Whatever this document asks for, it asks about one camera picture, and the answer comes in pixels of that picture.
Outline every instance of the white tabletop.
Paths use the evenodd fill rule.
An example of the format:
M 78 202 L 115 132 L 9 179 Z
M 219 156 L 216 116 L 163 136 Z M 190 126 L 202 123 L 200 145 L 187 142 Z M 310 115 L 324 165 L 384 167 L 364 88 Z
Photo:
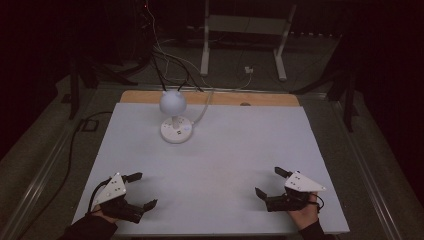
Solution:
M 183 116 L 196 119 L 202 105 Z M 117 235 L 261 235 L 297 232 L 285 212 L 267 212 L 255 187 L 284 192 L 278 166 L 325 186 L 319 214 L 326 233 L 348 232 L 337 194 L 302 107 L 211 105 L 182 144 L 165 142 L 167 116 L 158 104 L 118 103 L 81 197 L 74 221 L 84 216 L 95 187 L 116 172 L 142 172 L 127 183 L 128 203 L 158 199 L 139 224 L 119 221 Z

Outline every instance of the table leg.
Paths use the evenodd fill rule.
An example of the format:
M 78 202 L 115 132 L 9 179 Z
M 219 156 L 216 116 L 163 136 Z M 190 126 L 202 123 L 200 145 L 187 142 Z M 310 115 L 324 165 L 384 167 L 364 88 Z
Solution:
M 209 68 L 209 0 L 205 0 L 205 34 L 203 39 L 202 64 L 200 66 L 200 75 L 208 76 Z
M 283 31 L 283 35 L 281 37 L 281 42 L 280 42 L 280 46 L 278 47 L 278 49 L 274 49 L 274 58 L 275 58 L 275 65 L 277 67 L 277 72 L 278 72 L 278 79 L 280 81 L 286 81 L 287 80 L 287 75 L 286 75 L 286 70 L 284 69 L 284 64 L 283 64 L 283 60 L 281 58 L 281 54 L 283 53 L 283 49 L 284 46 L 286 44 L 289 32 L 290 32 L 290 26 L 291 26 L 291 22 L 293 20 L 293 16 L 294 13 L 296 12 L 296 5 L 293 4 L 291 9 L 290 9 L 290 13 L 289 16 L 287 18 L 286 24 L 284 26 L 284 31 Z

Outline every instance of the white ball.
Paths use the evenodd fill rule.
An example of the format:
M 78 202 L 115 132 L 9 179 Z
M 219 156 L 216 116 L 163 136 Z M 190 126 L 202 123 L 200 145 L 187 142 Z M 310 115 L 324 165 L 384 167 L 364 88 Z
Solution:
M 159 107 L 168 116 L 178 116 L 185 111 L 187 102 L 184 96 L 176 90 L 163 91 Z

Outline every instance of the metal frame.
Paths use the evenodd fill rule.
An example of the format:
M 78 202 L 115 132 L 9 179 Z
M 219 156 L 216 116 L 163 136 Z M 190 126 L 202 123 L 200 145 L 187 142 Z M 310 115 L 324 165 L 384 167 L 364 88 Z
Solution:
M 287 80 L 287 75 L 286 75 L 286 71 L 284 69 L 284 63 L 283 60 L 281 58 L 281 55 L 283 53 L 285 44 L 287 42 L 287 38 L 288 35 L 290 33 L 290 27 L 291 27 L 291 22 L 293 20 L 294 14 L 296 12 L 296 5 L 293 4 L 291 6 L 290 9 L 290 13 L 289 16 L 285 19 L 283 26 L 282 26 L 282 34 L 281 34 L 281 30 L 275 30 L 275 29 L 269 29 L 269 31 L 267 32 L 266 30 L 261 30 L 261 31 L 255 31 L 255 30 L 250 30 L 247 27 L 243 30 L 237 30 L 237 29 L 233 29 L 232 32 L 245 32 L 245 33 L 261 33 L 261 34 L 273 34 L 273 35 L 280 35 L 281 34 L 281 42 L 280 45 L 278 46 L 278 48 L 274 49 L 274 58 L 275 58 L 275 65 L 277 68 L 277 72 L 278 72 L 278 79 L 280 81 L 286 81 Z M 232 17 L 235 21 L 239 20 L 243 20 L 242 17 Z M 262 19 L 262 18 L 255 18 L 256 20 L 259 21 L 267 21 L 267 19 Z M 277 20 L 277 19 L 272 19 L 271 21 L 275 21 L 277 23 L 279 22 L 283 22 L 283 20 Z M 205 26 L 204 26 L 204 39 L 203 39 L 203 53 L 202 53 L 202 62 L 201 62 L 201 66 L 200 66 L 200 75 L 203 77 L 208 76 L 208 72 L 209 72 L 209 55 L 210 55 L 210 48 L 209 48 L 209 32 L 210 31 L 216 31 L 216 30 L 221 30 L 221 31 L 230 31 L 228 29 L 228 27 L 224 27 L 224 28 L 212 28 L 211 27 L 211 15 L 209 13 L 209 0 L 205 0 Z

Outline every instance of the robotic hand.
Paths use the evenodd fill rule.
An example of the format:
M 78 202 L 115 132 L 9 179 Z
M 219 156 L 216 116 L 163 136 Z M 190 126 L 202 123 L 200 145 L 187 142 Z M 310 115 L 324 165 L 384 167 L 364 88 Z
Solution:
M 325 187 L 299 172 L 287 172 L 282 168 L 275 167 L 275 173 L 288 178 L 284 185 L 286 192 L 283 195 L 268 197 L 262 190 L 255 188 L 256 195 L 265 201 L 268 212 L 296 211 L 303 209 L 307 204 L 317 204 L 309 202 L 309 195 L 311 192 L 326 190 Z
M 143 214 L 152 210 L 157 203 L 157 199 L 155 199 L 144 204 L 143 207 L 137 207 L 128 204 L 128 202 L 124 199 L 126 195 L 125 182 L 140 180 L 142 175 L 142 173 L 135 173 L 129 176 L 121 176 L 119 173 L 116 173 L 113 178 L 109 178 L 108 180 L 101 182 L 91 196 L 87 213 L 91 212 L 96 192 L 100 187 L 106 185 L 94 201 L 95 204 L 100 205 L 103 214 L 111 218 L 139 223 Z

